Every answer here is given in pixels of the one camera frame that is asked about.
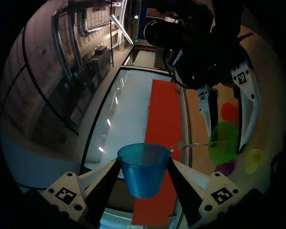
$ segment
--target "ceiling light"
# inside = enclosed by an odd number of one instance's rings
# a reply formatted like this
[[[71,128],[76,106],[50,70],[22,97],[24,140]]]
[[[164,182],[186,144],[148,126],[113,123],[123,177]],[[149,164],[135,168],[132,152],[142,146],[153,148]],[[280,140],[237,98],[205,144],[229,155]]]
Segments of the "ceiling light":
[[[120,24],[120,22],[117,20],[117,18],[114,15],[109,15],[110,20],[113,21],[114,24],[121,30],[122,34],[126,37],[128,42],[133,45],[133,42],[127,32],[124,30],[123,26]]]
[[[121,15],[119,18],[119,23],[124,26],[124,17],[125,17],[125,10],[126,10],[127,0],[122,1],[122,9],[121,9]],[[122,31],[119,30],[117,34],[117,43],[120,45],[122,41]]]

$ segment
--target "orange mat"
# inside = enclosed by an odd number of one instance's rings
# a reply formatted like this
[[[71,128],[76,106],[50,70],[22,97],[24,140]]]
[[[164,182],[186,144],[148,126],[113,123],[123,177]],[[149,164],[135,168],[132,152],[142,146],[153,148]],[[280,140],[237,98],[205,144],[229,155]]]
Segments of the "orange mat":
[[[179,97],[177,85],[153,80],[149,104],[145,143],[153,143],[170,148],[181,140]],[[176,150],[172,158],[180,161],[181,151]],[[132,224],[143,226],[167,226],[173,215],[177,194],[172,180],[165,173],[160,191],[149,199],[136,198]]]

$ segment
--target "glass table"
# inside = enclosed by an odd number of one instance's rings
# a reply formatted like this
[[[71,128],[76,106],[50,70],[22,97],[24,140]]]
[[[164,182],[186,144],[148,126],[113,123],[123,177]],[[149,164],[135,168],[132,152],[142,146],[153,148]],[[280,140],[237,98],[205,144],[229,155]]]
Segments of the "glass table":
[[[123,146],[144,142],[153,79],[171,80],[158,73],[120,70],[97,119],[85,167],[95,169],[116,158]]]

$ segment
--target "pipe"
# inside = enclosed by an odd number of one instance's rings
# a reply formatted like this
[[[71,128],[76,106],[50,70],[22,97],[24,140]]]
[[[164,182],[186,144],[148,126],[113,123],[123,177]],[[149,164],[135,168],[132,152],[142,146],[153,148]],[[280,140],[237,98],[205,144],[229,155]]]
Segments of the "pipe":
[[[77,40],[77,35],[76,35],[75,12],[71,11],[68,17],[69,17],[69,23],[70,23],[69,35],[70,35],[70,40],[72,44],[72,50],[74,53],[74,57],[75,57],[78,69],[81,72],[83,68],[83,62],[80,56],[79,45],[78,45],[78,40]]]
[[[102,29],[105,29],[109,26],[110,26],[110,21],[107,21],[107,22],[104,22],[104,23],[99,24],[97,26],[94,26],[91,29],[88,29],[88,27],[87,27],[87,11],[80,12],[80,31],[84,37],[88,37],[90,34],[95,33],[97,31],[100,31]]]
[[[60,7],[55,11],[55,13],[52,16],[52,29],[53,29],[54,45],[57,49],[61,66],[67,77],[70,79],[72,77],[72,72],[69,68],[68,61],[64,53],[63,44],[61,43],[60,32],[59,32],[59,16],[60,14],[65,12],[67,12],[67,6]]]
[[[112,7],[120,8],[120,7],[122,7],[122,4],[120,2],[113,2]]]

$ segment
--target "black cable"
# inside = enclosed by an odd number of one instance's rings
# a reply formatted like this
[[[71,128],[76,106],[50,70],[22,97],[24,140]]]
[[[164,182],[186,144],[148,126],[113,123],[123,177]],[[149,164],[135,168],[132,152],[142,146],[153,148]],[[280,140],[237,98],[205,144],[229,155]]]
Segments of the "black cable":
[[[112,0],[110,1],[110,15],[112,15]],[[112,67],[114,67],[114,64],[113,64],[113,50],[112,50],[111,21],[110,21],[110,44],[111,44],[111,59],[112,59]]]
[[[172,78],[171,82],[174,81],[174,82],[176,82],[179,86],[181,86],[181,87],[183,87],[183,88],[185,88],[185,89],[190,89],[189,87],[184,86],[184,85],[182,85],[181,83],[179,83],[178,80],[176,79],[175,74],[170,71],[169,67],[167,66],[167,64],[166,64],[166,62],[165,62],[165,55],[166,55],[166,53],[167,53],[167,50],[164,50],[163,53],[162,53],[162,60],[163,60],[163,63],[164,63],[164,66],[165,66],[167,72],[169,73],[170,77]]]
[[[11,92],[14,83],[16,82],[16,80],[18,79],[18,77],[19,77],[20,74],[22,73],[23,69],[25,69],[25,68],[26,68],[26,65],[23,65],[22,68],[20,69],[20,71],[17,73],[17,75],[16,75],[15,78],[13,79],[11,85],[9,86],[9,88],[8,88],[8,90],[7,90],[7,93],[6,93],[5,96],[4,96],[4,99],[3,99],[3,102],[2,102],[2,106],[1,106],[1,109],[0,109],[0,119],[1,119],[2,114],[3,114],[3,109],[4,109],[5,102],[6,102],[6,100],[7,100],[7,97],[8,97],[8,95],[9,95],[9,93]]]
[[[41,97],[43,98],[43,100],[45,101],[45,103],[49,106],[49,108],[54,112],[54,114],[59,118],[59,120],[61,122],[63,122],[69,130],[71,130],[73,133],[75,133],[76,135],[79,135],[78,132],[76,130],[74,130],[72,127],[69,126],[69,124],[61,117],[61,115],[54,109],[53,105],[49,102],[49,100],[47,99],[47,97],[43,94],[43,92],[41,91],[40,87],[38,86],[36,79],[34,77],[34,74],[30,68],[29,65],[29,61],[27,59],[26,56],[26,45],[25,45],[25,34],[26,34],[26,25],[23,28],[23,33],[22,33],[22,54],[23,54],[23,59],[24,62],[26,64],[27,67],[27,71],[29,72],[29,76],[31,78],[31,80],[33,81],[34,86],[36,87],[37,91],[39,92],[39,94],[41,95]]]
[[[20,187],[26,188],[26,189],[34,189],[34,190],[46,190],[47,188],[36,188],[36,187],[31,187],[31,186],[27,186],[24,184],[20,184],[17,181],[15,181],[17,185],[19,185]]]
[[[250,37],[250,36],[253,36],[253,33],[252,33],[252,32],[247,33],[247,34],[245,34],[245,35],[242,35],[242,36],[238,37],[238,38],[237,38],[237,39],[238,39],[238,42],[240,43],[243,39],[245,39],[245,38],[247,38],[247,37]]]

